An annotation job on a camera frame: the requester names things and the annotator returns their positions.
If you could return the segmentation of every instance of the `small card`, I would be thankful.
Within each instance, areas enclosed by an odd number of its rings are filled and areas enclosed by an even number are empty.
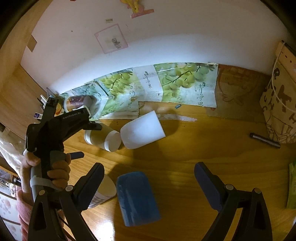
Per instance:
[[[118,24],[112,25],[95,33],[104,54],[128,48],[128,44]]]

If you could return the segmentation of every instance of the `grape poster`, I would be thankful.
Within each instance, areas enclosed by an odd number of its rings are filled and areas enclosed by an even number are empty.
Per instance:
[[[61,97],[92,96],[91,120],[135,119],[139,101],[217,107],[217,75],[218,64],[213,63],[155,64],[107,74]]]

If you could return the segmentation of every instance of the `grape picture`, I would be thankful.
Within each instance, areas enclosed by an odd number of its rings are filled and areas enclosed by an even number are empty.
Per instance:
[[[207,75],[216,65],[203,63],[165,63],[154,65],[163,88],[162,102],[183,103],[180,96],[186,89],[206,83]]]
[[[102,116],[113,112],[137,112],[138,98],[143,95],[143,87],[132,69],[125,69],[95,79],[110,97],[102,111]]]

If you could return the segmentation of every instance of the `pink sleeve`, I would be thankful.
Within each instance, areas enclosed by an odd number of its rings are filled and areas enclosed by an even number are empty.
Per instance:
[[[17,210],[18,210],[18,218],[20,220],[20,226],[22,231],[22,241],[28,240],[28,231],[29,231],[29,223],[31,218],[33,207],[26,203],[23,199],[22,190],[17,191]],[[65,218],[64,213],[62,210],[58,211],[58,214]]]

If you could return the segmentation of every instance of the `hand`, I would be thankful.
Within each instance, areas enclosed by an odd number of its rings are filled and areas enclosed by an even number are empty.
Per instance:
[[[68,185],[71,163],[70,154],[66,155],[66,161],[60,160],[52,165],[52,169],[47,172],[49,178],[53,179],[52,183],[59,187],[65,188]],[[32,152],[25,151],[24,159],[21,165],[20,178],[22,182],[23,200],[33,206],[33,195],[30,186],[31,168],[40,164],[40,158],[36,157]]]

